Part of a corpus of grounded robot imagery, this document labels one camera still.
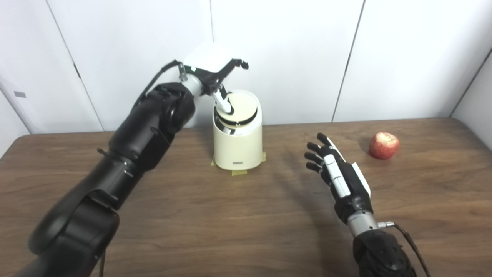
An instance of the white cylindrical container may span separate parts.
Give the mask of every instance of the white cylindrical container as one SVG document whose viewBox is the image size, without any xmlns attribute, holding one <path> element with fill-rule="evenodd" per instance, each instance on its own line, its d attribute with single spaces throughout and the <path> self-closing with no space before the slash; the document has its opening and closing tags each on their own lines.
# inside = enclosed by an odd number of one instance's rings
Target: white cylindrical container
<svg viewBox="0 0 492 277">
<path fill-rule="evenodd" d="M 260 101 L 246 90 L 232 90 L 232 115 L 214 107 L 214 159 L 225 170 L 247 170 L 263 159 Z"/>
</svg>

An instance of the robot finger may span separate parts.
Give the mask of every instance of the robot finger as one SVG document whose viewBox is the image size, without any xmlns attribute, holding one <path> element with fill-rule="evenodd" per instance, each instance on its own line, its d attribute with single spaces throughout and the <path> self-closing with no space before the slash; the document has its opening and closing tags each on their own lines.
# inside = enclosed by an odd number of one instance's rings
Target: robot finger
<svg viewBox="0 0 492 277">
<path fill-rule="evenodd" d="M 322 133 L 318 133 L 318 136 L 317 136 L 318 140 L 320 142 L 322 142 L 324 145 L 326 146 L 333 146 L 333 144 L 331 143 L 331 141 L 328 139 L 327 136 L 325 136 L 324 134 Z"/>
<path fill-rule="evenodd" d="M 321 159 L 320 156 L 318 156 L 314 153 L 306 152 L 306 153 L 304 153 L 304 157 L 310 161 L 317 163 L 320 166 L 322 165 L 323 159 Z"/>
<path fill-rule="evenodd" d="M 314 151 L 314 152 L 318 153 L 318 155 L 319 155 L 319 150 L 321 149 L 321 147 L 318 144 L 308 142 L 307 146 L 308 146 L 307 148 L 309 150 Z"/>
<path fill-rule="evenodd" d="M 319 174 L 321 174 L 321 172 L 323 171 L 323 168 L 322 167 L 320 167 L 319 165 L 317 165 L 315 163 L 312 163 L 312 162 L 307 162 L 306 163 L 306 168 L 307 169 L 310 169 L 312 171 L 316 171 Z"/>
</svg>

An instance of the yellow tape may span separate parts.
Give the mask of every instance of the yellow tape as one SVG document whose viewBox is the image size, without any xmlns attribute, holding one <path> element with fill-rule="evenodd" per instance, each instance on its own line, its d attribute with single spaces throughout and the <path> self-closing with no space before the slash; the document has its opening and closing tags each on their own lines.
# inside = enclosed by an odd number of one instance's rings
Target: yellow tape
<svg viewBox="0 0 492 277">
<path fill-rule="evenodd" d="M 231 171 L 232 176 L 247 174 L 247 170 L 233 170 Z"/>
</svg>

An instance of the metal connector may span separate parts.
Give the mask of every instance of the metal connector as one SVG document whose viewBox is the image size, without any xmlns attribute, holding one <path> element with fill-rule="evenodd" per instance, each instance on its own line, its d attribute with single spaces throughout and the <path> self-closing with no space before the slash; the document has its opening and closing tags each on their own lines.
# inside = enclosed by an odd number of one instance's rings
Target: metal connector
<svg viewBox="0 0 492 277">
<path fill-rule="evenodd" d="M 178 69 L 180 71 L 180 80 L 181 80 L 181 82 L 188 81 L 188 76 L 186 75 L 186 70 L 185 70 L 185 66 L 183 65 L 183 63 L 180 63 L 178 65 Z"/>
<path fill-rule="evenodd" d="M 393 227 L 395 223 L 393 221 L 385 221 L 385 222 L 378 222 L 377 226 L 380 229 L 388 228 L 388 227 Z"/>
</svg>

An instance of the wire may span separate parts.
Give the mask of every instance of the wire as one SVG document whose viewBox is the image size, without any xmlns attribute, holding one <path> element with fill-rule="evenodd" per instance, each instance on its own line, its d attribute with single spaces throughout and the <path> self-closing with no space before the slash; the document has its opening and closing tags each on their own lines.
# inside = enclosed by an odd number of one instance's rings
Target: wire
<svg viewBox="0 0 492 277">
<path fill-rule="evenodd" d="M 104 263 L 106 261 L 106 251 L 102 253 L 101 259 L 99 260 L 99 277 L 104 277 Z"/>
<path fill-rule="evenodd" d="M 166 72 L 168 69 L 175 67 L 175 66 L 178 66 L 180 64 L 182 64 L 182 63 L 178 62 L 176 60 L 173 60 L 172 62 L 163 66 L 159 70 L 159 72 L 157 72 L 157 74 L 154 76 L 154 78 L 152 78 L 151 82 L 145 87 L 144 91 L 139 95 L 139 97 L 137 98 L 137 101 L 135 101 L 135 104 L 133 104 L 133 107 L 131 109 L 134 109 L 136 106 L 138 106 L 138 104 L 140 104 L 140 102 L 143 100 L 143 98 L 147 95 L 147 92 L 149 91 L 149 89 L 154 85 L 155 81 L 157 81 L 157 79 L 159 79 L 159 77 L 164 72 Z"/>
<path fill-rule="evenodd" d="M 427 277 L 431 277 L 431 273 L 429 272 L 429 269 L 427 268 L 427 265 L 424 262 L 424 259 L 422 258 L 422 255 L 420 254 L 417 246 L 413 242 L 410 234 L 405 232 L 405 230 L 396 223 L 394 224 L 394 227 L 397 228 L 403 234 L 406 241 L 408 242 L 412 250 L 415 252 L 415 255 L 417 255 L 417 258 L 419 258 L 420 264 L 422 265 L 422 268 L 424 269 L 424 272 L 426 273 Z"/>
</svg>

